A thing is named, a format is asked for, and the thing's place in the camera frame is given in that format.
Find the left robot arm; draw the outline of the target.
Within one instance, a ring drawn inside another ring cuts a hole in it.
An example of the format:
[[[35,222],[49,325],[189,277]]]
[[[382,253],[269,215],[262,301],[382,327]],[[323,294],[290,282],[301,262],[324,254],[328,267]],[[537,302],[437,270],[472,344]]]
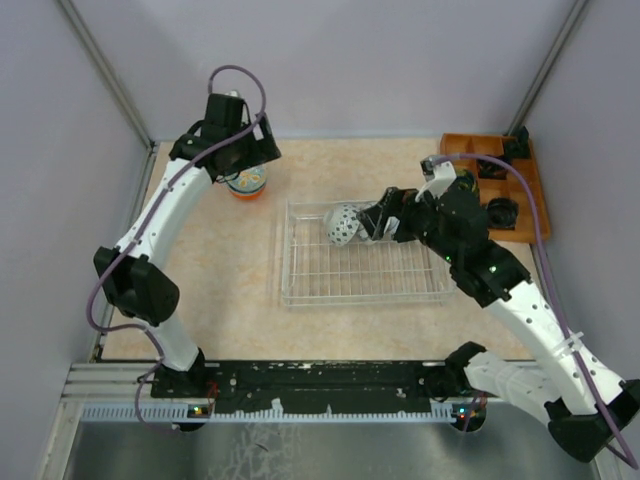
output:
[[[202,195],[215,183],[279,158],[266,116],[249,117],[235,91],[212,93],[205,116],[173,145],[163,176],[130,229],[112,248],[101,247],[94,265],[109,304],[132,327],[149,334],[160,364],[173,371],[184,395],[208,384],[203,355],[177,314],[178,286],[164,268],[178,234]]]

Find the white wire dish rack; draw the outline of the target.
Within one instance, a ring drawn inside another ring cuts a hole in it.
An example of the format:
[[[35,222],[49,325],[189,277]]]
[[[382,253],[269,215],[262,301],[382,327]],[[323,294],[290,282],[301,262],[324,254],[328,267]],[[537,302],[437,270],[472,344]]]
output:
[[[418,242],[392,238],[345,246],[326,237],[323,217],[338,204],[360,210],[369,201],[286,203],[281,293],[289,307],[442,303],[455,290],[448,265]]]

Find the blue white bowl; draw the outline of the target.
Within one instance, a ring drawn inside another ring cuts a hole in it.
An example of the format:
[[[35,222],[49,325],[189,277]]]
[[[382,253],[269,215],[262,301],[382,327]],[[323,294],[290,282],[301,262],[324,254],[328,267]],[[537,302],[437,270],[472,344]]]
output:
[[[395,233],[396,228],[392,227],[389,229],[386,229],[384,231],[384,234],[381,238],[374,240],[370,237],[370,235],[367,233],[367,231],[364,228],[361,228],[357,231],[357,237],[359,238],[359,240],[361,242],[363,242],[365,245],[367,246],[371,246],[371,245],[375,245],[380,243],[381,241],[383,241],[384,239],[390,239],[392,237],[392,235]]]

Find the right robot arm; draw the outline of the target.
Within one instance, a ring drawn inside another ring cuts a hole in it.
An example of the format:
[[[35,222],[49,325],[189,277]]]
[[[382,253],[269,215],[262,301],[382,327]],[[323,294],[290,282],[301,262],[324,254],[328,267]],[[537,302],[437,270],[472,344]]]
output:
[[[396,218],[393,240],[418,241],[444,259],[458,289],[497,317],[537,362],[536,371],[517,367],[468,342],[446,360],[454,393],[476,390],[501,398],[536,418],[569,456],[584,463],[638,414],[639,382],[612,372],[578,335],[561,327],[530,272],[490,239],[487,212],[473,193],[449,189],[435,198],[390,187],[357,218],[373,239]]]

